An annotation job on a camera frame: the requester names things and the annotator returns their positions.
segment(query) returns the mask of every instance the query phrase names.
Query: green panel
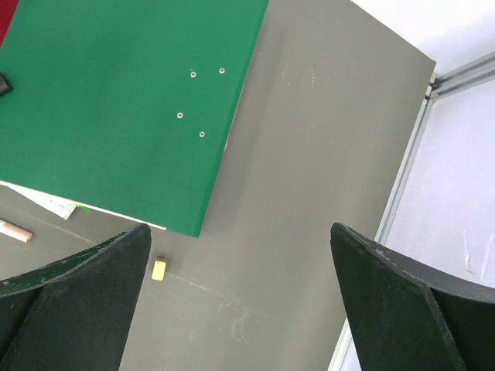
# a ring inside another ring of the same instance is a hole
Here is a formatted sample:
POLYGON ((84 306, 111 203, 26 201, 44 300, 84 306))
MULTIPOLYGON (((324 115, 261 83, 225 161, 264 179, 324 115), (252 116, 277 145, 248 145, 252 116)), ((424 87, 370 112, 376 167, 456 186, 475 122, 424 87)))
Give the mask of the green panel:
POLYGON ((267 3, 21 0, 0 179, 197 236, 267 3))

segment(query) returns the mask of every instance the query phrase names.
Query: yellow object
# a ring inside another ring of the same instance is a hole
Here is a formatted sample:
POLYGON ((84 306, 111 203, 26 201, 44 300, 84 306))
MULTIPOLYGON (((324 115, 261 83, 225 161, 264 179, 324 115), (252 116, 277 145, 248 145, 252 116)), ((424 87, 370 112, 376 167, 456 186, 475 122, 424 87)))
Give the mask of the yellow object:
POLYGON ((162 257, 157 257, 155 260, 155 266, 153 267, 152 280, 163 281, 166 266, 166 260, 162 257))

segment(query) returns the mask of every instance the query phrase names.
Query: wooden stick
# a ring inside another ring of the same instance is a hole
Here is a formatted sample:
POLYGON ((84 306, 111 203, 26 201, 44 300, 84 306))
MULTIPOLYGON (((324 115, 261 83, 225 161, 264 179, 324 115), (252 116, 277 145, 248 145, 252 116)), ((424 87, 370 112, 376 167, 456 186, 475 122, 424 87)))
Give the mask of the wooden stick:
POLYGON ((0 219, 0 233, 6 234, 16 240, 28 242, 32 238, 32 233, 0 219))

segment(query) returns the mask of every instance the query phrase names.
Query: white edge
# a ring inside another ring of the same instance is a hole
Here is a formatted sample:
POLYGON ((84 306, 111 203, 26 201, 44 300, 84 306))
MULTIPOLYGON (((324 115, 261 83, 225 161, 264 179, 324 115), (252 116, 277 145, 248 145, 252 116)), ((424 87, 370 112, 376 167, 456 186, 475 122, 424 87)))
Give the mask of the white edge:
POLYGON ((352 335, 350 334, 349 322, 343 323, 342 331, 340 332, 339 340, 337 345, 335 345, 335 350, 333 351, 332 360, 330 361, 330 366, 328 371, 340 370, 342 367, 343 359, 346 356, 347 350, 350 345, 350 340, 352 335))
MULTIPOLYGON (((8 183, 8 182, 3 182, 2 180, 0 180, 0 185, 2 186, 7 186, 10 188, 10 186, 12 185, 12 183, 8 183)), ((119 214, 119 213, 114 213, 113 211, 110 211, 110 210, 106 210, 106 209, 102 209, 101 207, 96 207, 96 206, 92 206, 92 205, 88 205, 86 203, 80 203, 78 201, 73 201, 72 199, 66 199, 67 201, 69 201, 70 203, 75 203, 76 205, 78 206, 84 206, 84 207, 87 207, 88 209, 93 209, 93 210, 97 210, 97 211, 101 211, 103 213, 107 213, 107 214, 110 214, 110 215, 115 215, 115 216, 120 216, 121 218, 124 218, 124 219, 129 219, 129 220, 132 220, 134 222, 138 222, 138 223, 146 223, 148 224, 149 226, 153 226, 155 228, 158 228, 160 230, 166 230, 166 228, 164 226, 158 226, 156 224, 153 224, 153 223, 148 223, 148 222, 145 222, 144 220, 140 220, 140 219, 136 219, 136 218, 132 218, 130 216, 127 216, 127 215, 123 215, 123 214, 119 214)))

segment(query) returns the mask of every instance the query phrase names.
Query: black object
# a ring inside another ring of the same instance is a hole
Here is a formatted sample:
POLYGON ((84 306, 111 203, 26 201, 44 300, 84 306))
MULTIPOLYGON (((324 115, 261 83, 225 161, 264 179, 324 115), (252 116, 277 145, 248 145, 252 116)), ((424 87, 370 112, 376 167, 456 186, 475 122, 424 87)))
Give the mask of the black object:
POLYGON ((12 87, 10 86, 10 84, 7 81, 7 79, 5 78, 5 76, 3 76, 0 73, 0 97, 3 94, 8 93, 10 90, 12 90, 12 87))
POLYGON ((332 254, 363 371, 495 370, 495 290, 342 224, 332 254))
POLYGON ((1 371, 118 371, 148 262, 141 224, 0 282, 1 371))

